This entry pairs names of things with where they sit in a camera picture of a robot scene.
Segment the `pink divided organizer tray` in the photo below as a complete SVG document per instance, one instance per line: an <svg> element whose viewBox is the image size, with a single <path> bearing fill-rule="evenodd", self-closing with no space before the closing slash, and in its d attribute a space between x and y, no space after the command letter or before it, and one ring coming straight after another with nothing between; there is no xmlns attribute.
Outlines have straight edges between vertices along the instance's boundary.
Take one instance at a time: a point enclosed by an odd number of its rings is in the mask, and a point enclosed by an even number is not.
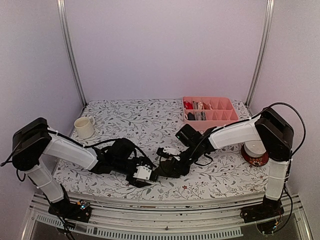
<svg viewBox="0 0 320 240"><path fill-rule="evenodd" d="M197 131L222 127L239 120L236 110L227 97L184 96L183 120Z"/></svg>

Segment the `dark olive cloth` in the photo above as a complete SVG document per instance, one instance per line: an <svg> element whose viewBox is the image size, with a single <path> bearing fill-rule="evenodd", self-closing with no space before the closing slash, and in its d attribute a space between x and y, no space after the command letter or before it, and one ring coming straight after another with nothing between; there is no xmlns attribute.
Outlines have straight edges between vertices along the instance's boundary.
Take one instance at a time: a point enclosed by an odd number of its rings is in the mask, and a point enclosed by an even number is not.
<svg viewBox="0 0 320 240"><path fill-rule="evenodd" d="M179 178L180 172L174 168L171 160L160 161L158 167L154 170L154 173L168 178Z"/></svg>

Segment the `right robot arm white sleeve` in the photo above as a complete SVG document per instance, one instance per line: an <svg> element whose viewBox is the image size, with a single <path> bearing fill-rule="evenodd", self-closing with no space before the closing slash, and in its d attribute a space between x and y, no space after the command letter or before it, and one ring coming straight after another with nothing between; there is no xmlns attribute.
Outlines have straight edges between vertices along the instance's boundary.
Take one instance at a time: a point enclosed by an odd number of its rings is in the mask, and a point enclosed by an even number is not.
<svg viewBox="0 0 320 240"><path fill-rule="evenodd" d="M294 130L272 107L242 122L214 130L208 137L214 149L251 141L262 142L269 157L269 173L262 203L243 207L240 212L245 223L280 216L288 165L292 158Z"/></svg>

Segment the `robot arm white sleeve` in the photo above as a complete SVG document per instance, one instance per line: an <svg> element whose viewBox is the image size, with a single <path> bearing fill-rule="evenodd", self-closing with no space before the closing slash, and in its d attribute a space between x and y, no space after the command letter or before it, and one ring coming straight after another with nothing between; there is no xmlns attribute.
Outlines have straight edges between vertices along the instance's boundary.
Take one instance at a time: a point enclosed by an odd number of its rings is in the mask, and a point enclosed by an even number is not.
<svg viewBox="0 0 320 240"><path fill-rule="evenodd" d="M292 158L294 130L272 107L242 122L214 130L208 137L214 149L251 141L262 142L269 157L269 173L262 203L243 207L240 212L245 223L280 216L288 165Z"/></svg>
<svg viewBox="0 0 320 240"><path fill-rule="evenodd" d="M61 136L39 117L12 137L12 164L29 177L49 202L49 213L62 219L87 223L92 209L84 201L72 203L65 188L53 177L46 160L61 159L91 170L98 163L93 148Z"/></svg>

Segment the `left robot arm white sleeve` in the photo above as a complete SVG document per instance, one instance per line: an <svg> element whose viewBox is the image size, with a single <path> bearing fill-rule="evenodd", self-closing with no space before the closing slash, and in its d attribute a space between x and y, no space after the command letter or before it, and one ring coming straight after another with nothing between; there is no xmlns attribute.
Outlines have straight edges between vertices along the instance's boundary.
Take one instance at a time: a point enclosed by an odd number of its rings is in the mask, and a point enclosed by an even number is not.
<svg viewBox="0 0 320 240"><path fill-rule="evenodd" d="M53 177L46 160L61 159L91 170L98 163L93 148L61 136L39 117L12 137L12 164L29 177L49 202L49 213L62 219L87 223L92 209L84 201L72 203L65 188Z"/></svg>

